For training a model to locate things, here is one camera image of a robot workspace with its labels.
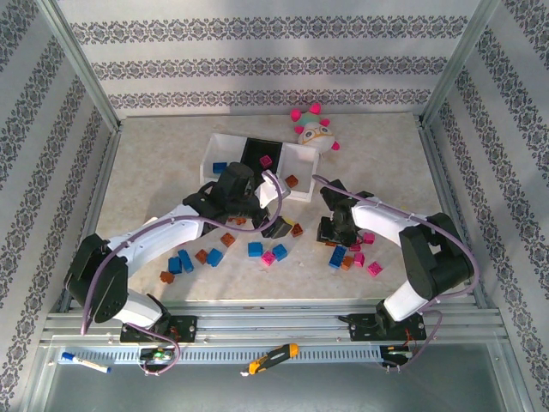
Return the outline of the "white container with orange legos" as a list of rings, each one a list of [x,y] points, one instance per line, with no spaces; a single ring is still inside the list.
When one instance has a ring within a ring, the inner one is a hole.
[[[308,146],[293,143],[282,143],[280,163],[277,176],[285,182],[285,179],[294,175],[299,184],[290,189],[289,200],[309,203],[312,199],[315,181],[312,175],[317,172],[319,152]]]

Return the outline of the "white container with blue legos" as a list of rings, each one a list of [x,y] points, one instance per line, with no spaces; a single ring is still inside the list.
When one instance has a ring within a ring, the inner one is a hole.
[[[247,137],[244,136],[214,133],[210,137],[200,164],[200,184],[205,185],[219,178],[219,174],[214,173],[214,163],[225,162],[230,164],[240,162],[246,142]]]

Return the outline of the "black container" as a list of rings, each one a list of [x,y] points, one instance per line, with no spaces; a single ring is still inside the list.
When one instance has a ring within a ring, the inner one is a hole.
[[[282,151],[282,142],[268,141],[249,137],[246,140],[244,151],[240,162],[248,166],[255,175],[258,184],[263,182],[262,172],[265,170],[261,163],[264,156],[268,156],[272,161],[268,170],[277,174]]]

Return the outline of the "yellow black utility knife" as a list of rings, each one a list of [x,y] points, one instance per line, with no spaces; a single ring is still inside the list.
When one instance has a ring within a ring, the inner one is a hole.
[[[242,377],[256,375],[265,372],[271,367],[277,366],[284,361],[295,358],[299,354],[299,346],[297,343],[288,343],[279,346],[267,352],[261,358],[252,361],[244,370],[240,372]]]

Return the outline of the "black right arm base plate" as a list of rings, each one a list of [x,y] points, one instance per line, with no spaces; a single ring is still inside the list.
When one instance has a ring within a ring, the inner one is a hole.
[[[337,319],[348,326],[352,342],[424,341],[425,322],[418,313],[400,321],[380,320],[373,313],[351,313]]]

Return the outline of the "aluminium frame post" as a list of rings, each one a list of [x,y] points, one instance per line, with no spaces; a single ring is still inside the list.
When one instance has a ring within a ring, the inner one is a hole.
[[[75,73],[81,79],[95,106],[99,109],[102,118],[106,121],[110,131],[118,131],[121,121],[118,118],[108,96],[89,63],[73,30],[63,15],[57,0],[34,0],[40,12],[44,15],[57,41],[69,60]]]
[[[479,1],[455,50],[452,52],[450,59],[443,70],[440,80],[433,89],[424,111],[419,115],[419,123],[424,129],[432,123],[432,120],[437,115],[444,99],[453,87],[455,79],[462,71],[464,64],[475,48],[480,35],[484,32],[486,25],[500,3],[501,0]]]

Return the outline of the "white blue marker pen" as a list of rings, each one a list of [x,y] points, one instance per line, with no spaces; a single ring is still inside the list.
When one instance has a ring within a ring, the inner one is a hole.
[[[101,373],[110,373],[112,371],[111,367],[103,366],[98,363],[92,362],[90,360],[85,360],[81,357],[76,356],[75,354],[71,354],[68,352],[62,352],[61,359],[64,361],[69,361],[71,363],[81,365],[83,367],[93,369]]]

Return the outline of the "aluminium mounting rail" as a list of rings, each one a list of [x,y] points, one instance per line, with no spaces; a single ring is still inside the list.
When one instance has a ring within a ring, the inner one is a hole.
[[[373,313],[372,300],[227,300],[189,301],[168,308],[173,315],[197,318],[197,346],[277,346],[348,344],[348,327],[339,318]],[[508,342],[509,335],[497,309],[480,308],[471,297],[444,302],[436,313],[425,314],[425,329],[439,344]],[[121,323],[109,320],[80,333],[82,310],[51,313],[39,338],[42,345],[106,346],[119,344]]]

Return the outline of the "white pink plush toy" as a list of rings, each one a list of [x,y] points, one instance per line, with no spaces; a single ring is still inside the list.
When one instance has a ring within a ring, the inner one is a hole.
[[[322,105],[313,103],[307,111],[294,108],[290,112],[293,130],[298,135],[298,144],[312,147],[321,155],[339,151],[341,145],[330,129],[330,120],[322,115]]]

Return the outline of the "aluminium side rail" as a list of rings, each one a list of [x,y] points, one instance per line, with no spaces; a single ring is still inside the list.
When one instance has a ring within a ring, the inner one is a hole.
[[[105,147],[104,153],[101,157],[100,169],[96,174],[94,185],[91,191],[91,197],[88,199],[87,211],[85,214],[85,220],[83,227],[81,228],[81,234],[79,236],[74,254],[69,261],[69,270],[72,269],[72,263],[75,260],[77,253],[80,249],[83,240],[93,234],[98,225],[100,211],[106,195],[106,188],[110,179],[110,175],[113,168],[113,163],[118,150],[119,141],[124,130],[124,124],[120,124],[116,131],[113,131],[109,142]],[[67,282],[69,280],[69,271],[63,279],[63,288],[57,301],[57,305],[53,310],[56,313],[65,313],[70,309],[72,297],[67,289]]]
[[[414,115],[414,121],[419,132],[419,138],[425,152],[427,164],[430,168],[433,184],[435,186],[438,201],[442,211],[449,215],[455,223],[456,230],[464,241],[466,246],[470,246],[467,231],[463,230],[462,222],[460,221],[460,213],[457,208],[458,203],[452,195],[451,184],[447,179],[444,171],[443,162],[438,154],[436,141],[430,130],[423,125],[421,116]]]

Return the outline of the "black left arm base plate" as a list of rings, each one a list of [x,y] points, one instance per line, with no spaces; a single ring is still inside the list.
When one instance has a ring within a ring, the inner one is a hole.
[[[196,316],[163,316],[147,332],[124,324],[120,333],[120,342],[166,342],[166,339],[169,338],[177,343],[193,343],[196,337],[196,328]]]

